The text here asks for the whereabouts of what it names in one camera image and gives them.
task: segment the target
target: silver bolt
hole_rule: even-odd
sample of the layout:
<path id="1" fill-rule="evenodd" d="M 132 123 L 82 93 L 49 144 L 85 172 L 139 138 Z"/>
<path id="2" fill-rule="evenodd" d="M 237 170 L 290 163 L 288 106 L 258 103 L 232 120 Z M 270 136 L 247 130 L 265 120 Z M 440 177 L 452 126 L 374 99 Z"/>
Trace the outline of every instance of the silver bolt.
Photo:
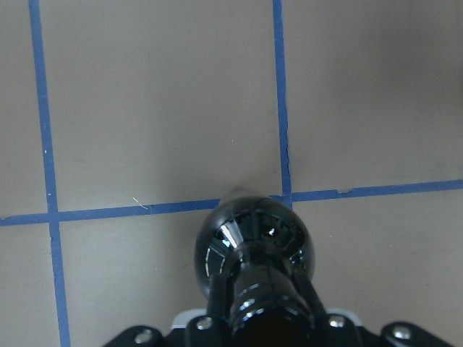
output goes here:
<path id="1" fill-rule="evenodd" d="M 412 332 L 410 329 L 403 325 L 395 326 L 392 330 L 392 335 L 394 335 L 395 338 L 400 338 L 401 340 L 409 340 L 412 338 Z"/>
<path id="2" fill-rule="evenodd" d="M 199 330 L 207 330 L 212 326 L 212 318 L 210 317 L 204 317 L 201 320 L 198 320 L 196 322 L 196 327 Z"/>
<path id="3" fill-rule="evenodd" d="M 330 316 L 328 323 L 331 327 L 343 327 L 344 324 L 346 324 L 346 319 L 342 316 L 334 314 Z"/>
<path id="4" fill-rule="evenodd" d="M 145 343 L 153 338 L 153 332 L 149 329 L 144 329 L 141 333 L 135 336 L 135 343 Z"/>

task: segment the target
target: floor tile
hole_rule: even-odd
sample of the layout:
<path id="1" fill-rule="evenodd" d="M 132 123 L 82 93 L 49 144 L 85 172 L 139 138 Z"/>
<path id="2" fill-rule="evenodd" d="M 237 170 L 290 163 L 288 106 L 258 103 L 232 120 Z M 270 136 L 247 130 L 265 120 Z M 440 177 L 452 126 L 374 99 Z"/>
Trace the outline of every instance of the floor tile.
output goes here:
<path id="1" fill-rule="evenodd" d="M 0 5 L 0 218 L 46 212 L 35 70 L 26 0 Z"/>
<path id="2" fill-rule="evenodd" d="M 293 190 L 463 177 L 460 1 L 284 4 Z"/>
<path id="3" fill-rule="evenodd" d="M 463 191 L 300 202 L 315 289 L 365 327 L 407 320 L 455 346 L 463 332 Z"/>
<path id="4" fill-rule="evenodd" d="M 59 346 L 48 225 L 0 228 L 0 344 Z"/>
<path id="5" fill-rule="evenodd" d="M 60 210 L 281 194 L 271 2 L 41 4 Z"/>
<path id="6" fill-rule="evenodd" d="M 207 214 L 63 223 L 72 347 L 101 346 L 133 325 L 168 333 L 178 313 L 205 307 L 192 261 Z"/>

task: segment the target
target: blue grid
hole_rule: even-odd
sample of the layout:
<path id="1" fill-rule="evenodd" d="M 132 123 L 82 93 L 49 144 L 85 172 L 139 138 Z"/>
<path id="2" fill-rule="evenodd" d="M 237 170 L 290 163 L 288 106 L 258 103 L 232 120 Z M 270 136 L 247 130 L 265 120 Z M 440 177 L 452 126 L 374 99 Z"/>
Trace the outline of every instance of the blue grid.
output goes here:
<path id="1" fill-rule="evenodd" d="M 59 223 L 71 220 L 89 220 L 102 218 L 118 218 L 136 215 L 157 215 L 195 210 L 211 210 L 219 202 L 218 199 L 173 202 L 165 204 L 102 208 L 96 210 L 76 210 L 59 212 L 56 198 L 56 179 L 51 136 L 50 116 L 48 109 L 48 92 L 46 84 L 45 58 L 41 31 L 41 16 L 39 0 L 29 0 L 30 26 L 32 32 L 33 55 L 35 62 L 35 77 L 37 83 L 38 108 L 41 125 L 41 140 L 43 149 L 43 167 L 46 183 L 47 213 L 13 215 L 0 220 L 0 226 L 15 226 L 36 223 L 48 223 L 51 237 L 51 258 L 54 272 L 56 308 L 59 324 L 61 347 L 70 347 L 69 324 L 67 317 L 66 291 L 61 253 Z M 416 184 L 402 184 L 379 187 L 358 187 L 348 192 L 335 189 L 314 192 L 293 192 L 291 174 L 289 171 L 288 153 L 288 114 L 286 109 L 286 71 L 284 60 L 284 30 L 281 0 L 273 0 L 273 29 L 275 42 L 276 89 L 279 114 L 279 141 L 281 161 L 282 195 L 273 198 L 292 206 L 293 202 L 344 199 L 354 197 L 372 197 L 391 194 L 411 194 L 419 192 L 437 192 L 444 190 L 463 189 L 463 180 L 434 181 Z"/>

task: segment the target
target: vertical blue tape strip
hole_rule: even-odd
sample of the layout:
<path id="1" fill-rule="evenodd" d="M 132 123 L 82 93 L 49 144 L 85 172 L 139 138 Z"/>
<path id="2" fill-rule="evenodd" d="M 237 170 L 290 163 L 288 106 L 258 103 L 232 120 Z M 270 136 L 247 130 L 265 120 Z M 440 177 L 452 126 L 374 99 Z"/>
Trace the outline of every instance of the vertical blue tape strip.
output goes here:
<path id="1" fill-rule="evenodd" d="M 58 212 L 56 198 L 56 179 L 51 144 L 50 113 L 48 109 L 48 91 L 46 86 L 45 56 L 43 54 L 40 4 L 38 0 L 29 0 L 30 29 L 32 33 L 35 79 L 37 83 L 38 111 L 40 116 L 43 167 L 45 173 L 46 200 L 48 214 Z M 66 291 L 64 288 L 63 259 L 59 222 L 50 222 L 51 261 L 54 272 L 56 311 L 58 315 L 59 339 L 61 347 L 70 347 L 69 324 L 67 319 Z"/>
<path id="2" fill-rule="evenodd" d="M 289 172 L 288 112 L 286 109 L 286 65 L 284 62 L 283 7 L 273 0 L 273 34 L 275 38 L 276 97 L 280 135 L 281 186 L 283 201 L 292 207 L 292 184 Z"/>

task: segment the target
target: robotic arm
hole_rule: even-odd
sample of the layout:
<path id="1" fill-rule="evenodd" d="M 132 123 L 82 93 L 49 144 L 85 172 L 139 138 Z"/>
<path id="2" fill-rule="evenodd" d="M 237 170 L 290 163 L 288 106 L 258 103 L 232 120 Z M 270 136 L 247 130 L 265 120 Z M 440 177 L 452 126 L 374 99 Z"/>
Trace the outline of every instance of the robotic arm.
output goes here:
<path id="1" fill-rule="evenodd" d="M 327 312 L 310 282 L 314 264 L 309 233 L 292 210 L 270 198 L 232 200 L 208 216 L 196 240 L 205 314 L 167 336 L 131 327 L 105 347 L 450 346 L 410 323 L 377 336 L 349 312 Z"/>

